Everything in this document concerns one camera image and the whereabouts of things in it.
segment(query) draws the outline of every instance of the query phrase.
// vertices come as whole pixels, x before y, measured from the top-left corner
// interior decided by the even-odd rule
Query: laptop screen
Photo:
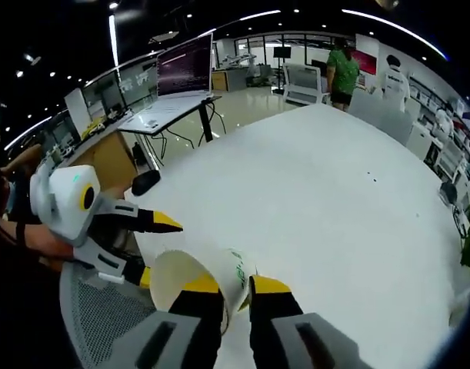
[[[209,91],[212,34],[195,38],[158,55],[158,96]]]

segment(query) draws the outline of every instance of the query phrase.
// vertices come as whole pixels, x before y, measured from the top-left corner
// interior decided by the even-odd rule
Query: black shorts
[[[350,105],[352,95],[345,94],[344,92],[334,91],[330,95],[333,104]]]

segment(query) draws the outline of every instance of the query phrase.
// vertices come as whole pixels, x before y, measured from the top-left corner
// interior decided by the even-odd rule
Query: computer monitor
[[[158,55],[158,97],[211,91],[212,34],[194,38]]]
[[[274,58],[291,58],[291,48],[285,46],[274,48]]]

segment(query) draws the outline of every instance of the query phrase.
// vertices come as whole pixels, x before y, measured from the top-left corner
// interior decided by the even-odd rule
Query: white table
[[[453,298],[459,239],[439,186],[397,141],[317,104],[209,143],[126,198],[244,251],[373,368],[417,368],[448,333]],[[137,234],[146,264],[168,243],[157,237]],[[255,367],[246,315],[223,337],[216,367]]]

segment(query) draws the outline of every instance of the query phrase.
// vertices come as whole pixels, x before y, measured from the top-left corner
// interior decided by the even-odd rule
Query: black desk leg
[[[205,141],[212,141],[212,131],[211,123],[209,122],[209,117],[207,116],[207,110],[205,104],[202,104],[198,109],[198,113],[201,115],[202,128],[204,128]]]

